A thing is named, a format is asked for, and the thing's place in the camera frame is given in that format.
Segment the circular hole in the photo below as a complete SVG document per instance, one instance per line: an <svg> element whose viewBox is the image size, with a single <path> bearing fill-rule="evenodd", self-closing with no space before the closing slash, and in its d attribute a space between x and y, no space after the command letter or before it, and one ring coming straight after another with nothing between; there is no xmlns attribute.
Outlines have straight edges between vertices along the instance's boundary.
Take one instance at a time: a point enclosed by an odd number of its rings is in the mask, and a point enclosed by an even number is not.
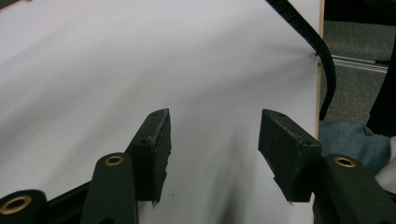
<svg viewBox="0 0 396 224"><path fill-rule="evenodd" d="M118 161L120 161L120 158L118 158L118 157L112 157L112 158L108 159L108 162L110 162L110 163L116 163Z"/></svg>
<svg viewBox="0 0 396 224"><path fill-rule="evenodd" d="M13 208L19 207L19 206L23 205L24 202L25 202L25 200L23 200L23 199L18 199L17 201L14 201L14 202L10 203L10 204L7 206L7 208L8 208L8 209L13 209Z"/></svg>
<svg viewBox="0 0 396 224"><path fill-rule="evenodd" d="M98 224L114 224L116 221L112 217L105 217Z"/></svg>
<svg viewBox="0 0 396 224"><path fill-rule="evenodd" d="M109 165L109 166L118 165L118 164L121 164L122 162L123 162L122 156L112 156L105 160L105 164Z"/></svg>
<svg viewBox="0 0 396 224"><path fill-rule="evenodd" d="M353 168L356 166L356 163L354 161L344 158L344 157L337 157L334 160L339 165L344 166L344 167Z"/></svg>
<svg viewBox="0 0 396 224"><path fill-rule="evenodd" d="M21 211L32 201L29 195L22 195L8 200L0 207L0 214L9 215Z"/></svg>

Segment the black cable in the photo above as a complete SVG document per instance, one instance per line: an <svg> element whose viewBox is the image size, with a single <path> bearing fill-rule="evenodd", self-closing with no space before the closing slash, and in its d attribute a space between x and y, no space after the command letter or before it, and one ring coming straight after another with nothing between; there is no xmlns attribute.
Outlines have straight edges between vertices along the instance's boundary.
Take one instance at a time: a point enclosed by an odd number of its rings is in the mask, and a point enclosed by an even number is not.
<svg viewBox="0 0 396 224"><path fill-rule="evenodd" d="M300 13L297 12L290 2L287 0L266 1L274 8L275 11L277 11L277 13L279 13L280 16L282 16L283 19L285 19L285 21L288 22L289 25L291 25L291 27L294 28L294 30L297 31L297 33L306 40L306 42L308 42L320 57L327 80L327 92L319 113L319 119L323 120L326 116L327 110L329 109L332 97L334 96L337 81L332 55L322 38L300 15Z"/></svg>

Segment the blue cloth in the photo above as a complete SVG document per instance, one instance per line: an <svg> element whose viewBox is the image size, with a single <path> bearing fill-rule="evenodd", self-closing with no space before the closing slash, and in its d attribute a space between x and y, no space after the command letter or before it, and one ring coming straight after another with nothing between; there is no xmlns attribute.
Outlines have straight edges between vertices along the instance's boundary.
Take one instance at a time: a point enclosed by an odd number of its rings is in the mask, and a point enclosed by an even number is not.
<svg viewBox="0 0 396 224"><path fill-rule="evenodd" d="M390 159L390 139L357 123L319 123L322 156L341 154L360 161L377 174Z"/></svg>

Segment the gray carpet floor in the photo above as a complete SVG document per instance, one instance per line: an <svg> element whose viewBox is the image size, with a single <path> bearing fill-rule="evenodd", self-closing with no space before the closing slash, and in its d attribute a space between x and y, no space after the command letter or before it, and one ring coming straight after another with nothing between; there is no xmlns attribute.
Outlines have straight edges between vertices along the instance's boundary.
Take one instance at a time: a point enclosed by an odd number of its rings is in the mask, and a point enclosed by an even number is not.
<svg viewBox="0 0 396 224"><path fill-rule="evenodd" d="M392 26L324 22L323 38L332 55L369 61L390 60L394 36L395 27ZM337 65L335 70L337 89L325 120L365 124L385 74ZM321 102L325 92L326 77L322 71Z"/></svg>

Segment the white table surface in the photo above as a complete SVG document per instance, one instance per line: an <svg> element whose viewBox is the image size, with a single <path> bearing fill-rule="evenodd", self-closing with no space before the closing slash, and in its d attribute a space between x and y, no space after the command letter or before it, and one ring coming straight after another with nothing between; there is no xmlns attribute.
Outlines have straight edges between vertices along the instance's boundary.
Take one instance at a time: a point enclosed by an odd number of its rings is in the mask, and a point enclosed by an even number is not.
<svg viewBox="0 0 396 224"><path fill-rule="evenodd" d="M292 3L318 29L319 1ZM315 52L262 0L35 0L0 13L0 197L52 199L170 108L146 223L310 223L258 151L263 108L316 129Z"/></svg>

